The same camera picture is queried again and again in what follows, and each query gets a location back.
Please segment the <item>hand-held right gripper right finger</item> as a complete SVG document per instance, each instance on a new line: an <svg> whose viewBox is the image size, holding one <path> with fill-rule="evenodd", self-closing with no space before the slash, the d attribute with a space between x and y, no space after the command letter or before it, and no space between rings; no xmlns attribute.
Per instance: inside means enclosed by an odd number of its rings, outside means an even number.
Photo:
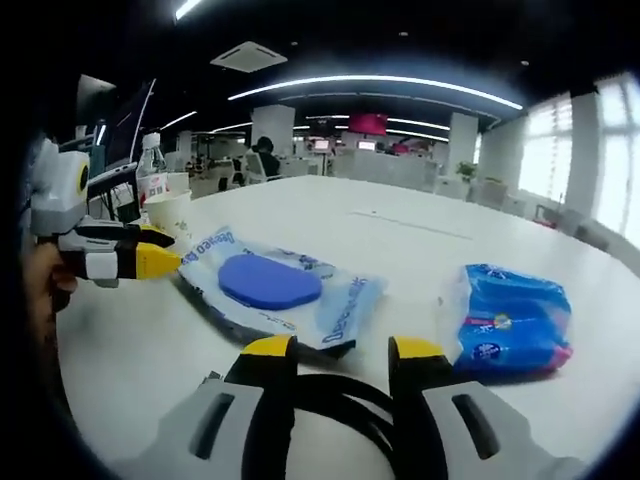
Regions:
<svg viewBox="0 0 640 480"><path fill-rule="evenodd" d="M388 366L400 479L540 479L554 464L526 418L457 373L440 346L391 337Z"/></svg>

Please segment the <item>person's left hand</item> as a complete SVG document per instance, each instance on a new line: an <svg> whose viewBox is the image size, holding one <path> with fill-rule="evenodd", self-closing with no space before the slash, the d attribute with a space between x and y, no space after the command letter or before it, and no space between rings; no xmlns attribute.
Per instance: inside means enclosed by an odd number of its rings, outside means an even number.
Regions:
<svg viewBox="0 0 640 480"><path fill-rule="evenodd" d="M76 276L54 244L37 245L23 265L29 313L47 318L64 309L77 288Z"/></svg>

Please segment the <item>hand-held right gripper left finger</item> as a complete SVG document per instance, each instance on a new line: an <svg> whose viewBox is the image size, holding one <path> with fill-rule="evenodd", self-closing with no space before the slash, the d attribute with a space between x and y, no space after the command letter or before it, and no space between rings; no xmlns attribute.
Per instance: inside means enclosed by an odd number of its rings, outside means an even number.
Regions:
<svg viewBox="0 0 640 480"><path fill-rule="evenodd" d="M247 345L224 378L206 379L159 422L122 479L283 479L295 422L297 340Z"/></svg>

